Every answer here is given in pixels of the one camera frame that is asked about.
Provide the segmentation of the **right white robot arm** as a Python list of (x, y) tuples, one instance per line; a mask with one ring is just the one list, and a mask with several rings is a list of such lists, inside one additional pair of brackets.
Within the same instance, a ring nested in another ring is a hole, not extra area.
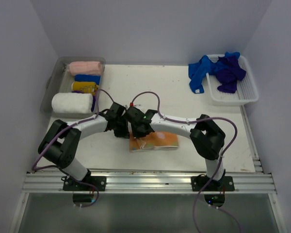
[(136, 107), (129, 107), (124, 118), (131, 124), (135, 138), (154, 132), (166, 132), (190, 139), (197, 153), (205, 159), (207, 187), (215, 191), (223, 186), (225, 169), (219, 161), (219, 153), (226, 135), (208, 115), (202, 114), (197, 119), (180, 118), (162, 115), (156, 110), (143, 113)]

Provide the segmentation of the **orange polka dot towel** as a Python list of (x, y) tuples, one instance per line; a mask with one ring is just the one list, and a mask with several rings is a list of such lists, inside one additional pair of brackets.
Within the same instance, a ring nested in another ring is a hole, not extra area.
[(141, 138), (135, 138), (130, 134), (129, 150), (130, 152), (146, 150), (169, 150), (179, 147), (178, 136), (168, 132), (154, 132)]

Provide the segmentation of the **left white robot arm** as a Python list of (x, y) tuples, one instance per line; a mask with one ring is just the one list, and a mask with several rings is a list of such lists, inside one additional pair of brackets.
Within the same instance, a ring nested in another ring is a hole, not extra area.
[(113, 131), (116, 137), (129, 138), (128, 122), (123, 117), (125, 110), (114, 102), (109, 109), (89, 118), (74, 122), (56, 120), (39, 145), (38, 153), (74, 178), (79, 190), (87, 190), (91, 185), (89, 170), (75, 158), (79, 141), (107, 131)]

